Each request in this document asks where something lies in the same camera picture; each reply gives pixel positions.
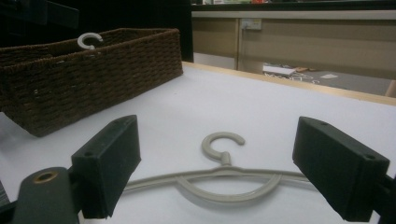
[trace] floor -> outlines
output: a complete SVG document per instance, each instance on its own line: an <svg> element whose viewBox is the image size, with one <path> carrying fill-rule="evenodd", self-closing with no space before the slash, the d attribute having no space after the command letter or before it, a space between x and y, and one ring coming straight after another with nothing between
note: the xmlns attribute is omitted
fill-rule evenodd
<svg viewBox="0 0 396 224"><path fill-rule="evenodd" d="M194 53L194 62L234 69L233 58ZM305 71L304 77L299 78L298 76L291 76L290 78L295 81L311 82L317 85L335 87L343 90L366 92L376 95L385 95L391 82L391 80L384 78L362 77L329 71Z"/></svg>

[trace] table surface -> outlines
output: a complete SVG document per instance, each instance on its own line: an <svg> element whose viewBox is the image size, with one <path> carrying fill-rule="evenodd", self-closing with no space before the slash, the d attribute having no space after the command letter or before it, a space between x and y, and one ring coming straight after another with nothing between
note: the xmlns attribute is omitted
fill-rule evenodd
<svg viewBox="0 0 396 224"><path fill-rule="evenodd" d="M184 75L132 100L91 115L58 132L36 138L0 114L0 180L11 201L29 174L71 166L71 155L111 120L137 115L142 161L130 180L219 166L201 151L215 132L238 133L243 146L216 140L233 165L299 172L291 153L300 116L321 119L391 160L396 173L396 100L277 80L232 70L183 63ZM217 193L242 193L259 179L194 182ZM378 216L373 214L371 223ZM248 203L211 203L177 185L123 194L112 218L85 223L344 223L311 185L288 182Z"/></svg>

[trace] basket rim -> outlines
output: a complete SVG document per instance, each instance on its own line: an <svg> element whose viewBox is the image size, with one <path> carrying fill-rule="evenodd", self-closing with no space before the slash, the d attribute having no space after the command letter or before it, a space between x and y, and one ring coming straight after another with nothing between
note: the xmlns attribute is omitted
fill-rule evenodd
<svg viewBox="0 0 396 224"><path fill-rule="evenodd" d="M9 66L1 66L0 65L0 71L7 71L7 70L18 70L19 68L22 68L24 66L28 66L31 64L37 65L37 66L41 66L41 65L46 65L48 63L55 63L55 61L64 61L73 57L83 57L86 55L93 55L95 53L99 53L101 51L107 51L107 50L112 50L112 49L117 49L121 46L128 46L128 45L132 45L135 43L140 43L140 42L144 42L144 41L148 41L151 39L155 39L159 36L164 36L164 35L174 35L174 34L179 34L179 30L176 28L150 28L150 29L135 29L135 28L118 28L115 30L110 30L110 31L104 31L101 33L98 33L99 35L108 35L108 34L112 34L112 33L119 33L119 32L123 32L123 31L154 31L154 32L160 32L158 34L154 34L154 35L147 35L147 36L143 36L137 39L133 39L133 40L128 40L128 41L124 41L121 43L117 43L117 44L113 44L113 45L109 45L109 46L105 46L105 47L101 47L98 49L89 49L89 50L83 50L83 51L79 51L79 52L73 52L73 53L68 53L65 55L58 55L55 57L50 57L50 58L42 58L42 59L36 59L36 60L32 60L29 62L25 62L25 63L17 63L17 64L12 64ZM17 46L17 47L9 47L9 48L3 48L0 49L0 53L1 51L7 51L7 50L16 50L16 49L35 49L35 48L43 48L43 47L50 47L50 46L54 46L54 45L59 45L59 44L68 44L68 43L77 43L77 39L68 39L68 40L63 40L63 41L58 41L58 42L53 42L53 43L48 43L48 44L40 44L40 45L25 45L25 46Z"/></svg>

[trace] hanger hook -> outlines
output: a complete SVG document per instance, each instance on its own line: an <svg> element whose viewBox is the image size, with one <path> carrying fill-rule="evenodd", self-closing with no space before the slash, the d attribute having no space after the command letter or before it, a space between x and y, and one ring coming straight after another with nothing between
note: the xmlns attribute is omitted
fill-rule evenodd
<svg viewBox="0 0 396 224"><path fill-rule="evenodd" d="M219 138L229 138L234 140L239 146L245 144L245 139L236 133L220 132L208 135L202 142L202 149L207 156L219 160L221 165L231 165L231 156L228 151L218 152L210 146L214 140Z"/></svg>
<svg viewBox="0 0 396 224"><path fill-rule="evenodd" d="M78 40L77 40L78 45L79 45L82 49L95 49L95 46L94 46L94 45L89 45L89 46L88 46L88 45L85 45L85 44L84 44L84 40L85 40L86 38L95 38L95 39L99 40L100 42L103 41L103 38L102 38L99 34L97 34L97 33L85 33L85 34L81 35L81 36L78 38Z"/></svg>

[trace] gray hanger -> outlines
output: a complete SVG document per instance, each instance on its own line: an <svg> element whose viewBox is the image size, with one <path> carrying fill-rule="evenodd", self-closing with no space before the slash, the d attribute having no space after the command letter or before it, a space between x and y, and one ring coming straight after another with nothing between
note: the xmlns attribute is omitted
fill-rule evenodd
<svg viewBox="0 0 396 224"><path fill-rule="evenodd" d="M86 44L84 44L84 40L87 39L87 38L95 38L95 39L99 40L100 42L103 42L103 38L99 34L97 34L97 33L86 33L86 34L81 35L77 39L77 43L82 49L95 49L94 45L86 45Z"/></svg>
<svg viewBox="0 0 396 224"><path fill-rule="evenodd" d="M190 193L203 199L218 203L239 203L256 199L271 192L278 186L280 180L297 180L305 182L309 181L303 174L300 173L263 169L244 169L237 166L232 166L231 156L228 151L218 152L210 146L210 144L214 140L219 138L232 139L239 145L245 144L245 139L236 133L212 133L207 136L202 142L202 149L207 156L215 160L219 160L221 164L220 167L211 170L189 171L169 175L157 175L154 177L131 181L127 184L124 191L176 182ZM189 181L196 178L206 178L214 176L252 176L261 177L269 180L263 186L254 189L253 191L242 194L212 193L195 187Z"/></svg>

